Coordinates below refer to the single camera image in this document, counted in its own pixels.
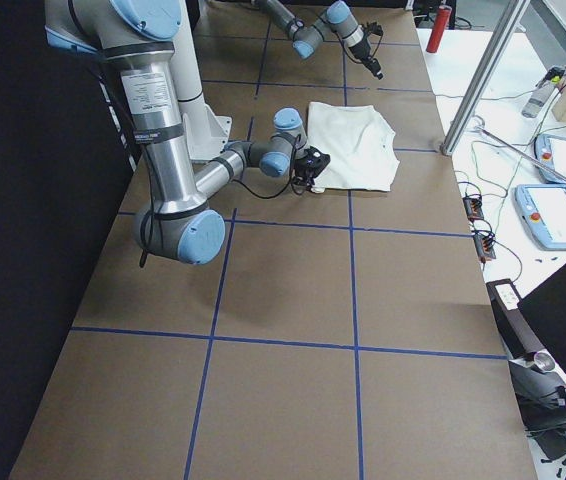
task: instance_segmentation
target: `black backdrop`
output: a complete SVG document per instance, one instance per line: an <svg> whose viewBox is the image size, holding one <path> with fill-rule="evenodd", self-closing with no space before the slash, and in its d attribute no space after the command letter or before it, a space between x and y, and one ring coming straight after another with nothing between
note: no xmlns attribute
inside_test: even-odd
<svg viewBox="0 0 566 480"><path fill-rule="evenodd" d="M0 479L18 455L131 170L100 87L0 0Z"/></svg>

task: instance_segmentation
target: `robotic arm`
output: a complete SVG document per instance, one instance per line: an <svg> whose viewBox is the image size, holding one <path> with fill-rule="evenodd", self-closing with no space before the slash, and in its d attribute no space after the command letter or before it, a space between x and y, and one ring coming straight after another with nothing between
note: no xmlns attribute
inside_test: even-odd
<svg viewBox="0 0 566 480"><path fill-rule="evenodd" d="M185 35L184 41L178 37L179 48L191 45L184 0L46 0L45 9L50 45L91 55L121 77L135 141L142 146L150 174L151 201L134 222L142 263L149 253L190 264L209 262L221 249L225 223L209 208L208 198L246 167L258 166L278 177L292 168L293 160L307 156L298 112L277 113L276 133L269 142L233 143L222 152L217 147L214 158L195 175L188 131L196 127L186 119L197 111L188 117L179 108L202 99L193 51L181 54L174 68L173 40L179 27L181 37ZM179 72L178 80L173 72ZM200 93L184 95L192 89ZM200 111L203 117L211 112L209 107Z"/></svg>
<svg viewBox="0 0 566 480"><path fill-rule="evenodd" d="M379 80L383 78L381 65L374 58L369 42L370 35L382 36L383 29L376 23L359 25L345 2L334 2L318 15L317 20L309 27L279 0L252 0L252 4L264 11L274 24L285 32L302 59L310 57L330 32L333 32L341 44L347 46L354 58L372 75Z"/></svg>

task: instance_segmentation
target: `label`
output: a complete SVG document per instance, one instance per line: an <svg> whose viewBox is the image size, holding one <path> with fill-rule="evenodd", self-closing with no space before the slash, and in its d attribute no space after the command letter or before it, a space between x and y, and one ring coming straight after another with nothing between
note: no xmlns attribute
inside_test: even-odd
<svg viewBox="0 0 566 480"><path fill-rule="evenodd" d="M121 77L125 96L133 115L162 112L172 108L170 90L162 72Z"/></svg>
<svg viewBox="0 0 566 480"><path fill-rule="evenodd" d="M496 292L501 297L503 305L508 310L516 310L519 308L519 297L516 296L516 292L509 283L502 283L496 286Z"/></svg>

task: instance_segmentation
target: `white cloth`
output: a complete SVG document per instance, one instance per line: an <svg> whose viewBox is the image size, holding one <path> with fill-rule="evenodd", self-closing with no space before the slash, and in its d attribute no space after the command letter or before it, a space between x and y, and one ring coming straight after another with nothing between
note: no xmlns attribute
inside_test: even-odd
<svg viewBox="0 0 566 480"><path fill-rule="evenodd" d="M308 144L330 155L312 191L326 188L390 191L399 161L394 130L374 107L333 107L310 102Z"/></svg>

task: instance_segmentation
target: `red cylinder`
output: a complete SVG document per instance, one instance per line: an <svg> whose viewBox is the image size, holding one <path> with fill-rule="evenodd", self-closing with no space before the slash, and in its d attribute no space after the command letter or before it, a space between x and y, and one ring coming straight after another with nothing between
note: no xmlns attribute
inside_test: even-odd
<svg viewBox="0 0 566 480"><path fill-rule="evenodd" d="M436 13L436 20L434 21L434 27L432 27L432 33L430 34L430 40L427 42L426 51L429 53L436 53L441 44L441 38L443 37L443 32L447 28L447 24L450 21L450 15L452 14L452 7L449 5L440 5Z"/></svg>

